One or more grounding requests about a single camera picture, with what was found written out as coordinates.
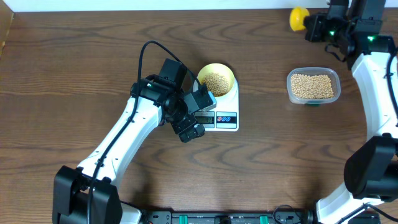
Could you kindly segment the yellow measuring scoop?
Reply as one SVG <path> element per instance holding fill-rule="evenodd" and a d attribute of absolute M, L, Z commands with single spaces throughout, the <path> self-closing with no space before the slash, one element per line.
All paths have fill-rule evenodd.
<path fill-rule="evenodd" d="M 304 19 L 310 15 L 308 9 L 304 7 L 295 7 L 289 16 L 290 28 L 294 31 L 305 30 Z"/>

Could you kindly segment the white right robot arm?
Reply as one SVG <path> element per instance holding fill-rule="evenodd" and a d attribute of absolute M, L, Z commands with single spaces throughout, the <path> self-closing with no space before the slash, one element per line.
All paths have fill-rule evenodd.
<path fill-rule="evenodd" d="M 347 161 L 344 181 L 305 213 L 302 223 L 377 223 L 380 204 L 397 199 L 397 47 L 380 33 L 385 2 L 331 0 L 327 12 L 295 8 L 292 30 L 340 53 L 360 90 L 367 140 Z"/>

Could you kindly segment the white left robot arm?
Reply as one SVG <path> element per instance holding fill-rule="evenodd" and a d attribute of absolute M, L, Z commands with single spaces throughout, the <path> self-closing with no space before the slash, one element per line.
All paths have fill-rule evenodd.
<path fill-rule="evenodd" d="M 142 212 L 120 201 L 124 173 L 146 137 L 170 123 L 181 142 L 204 135 L 195 112 L 216 105 L 207 86 L 182 90 L 188 69 L 166 59 L 157 75 L 131 88 L 123 114 L 101 144 L 77 168 L 62 166 L 54 178 L 53 223 L 139 223 Z"/>

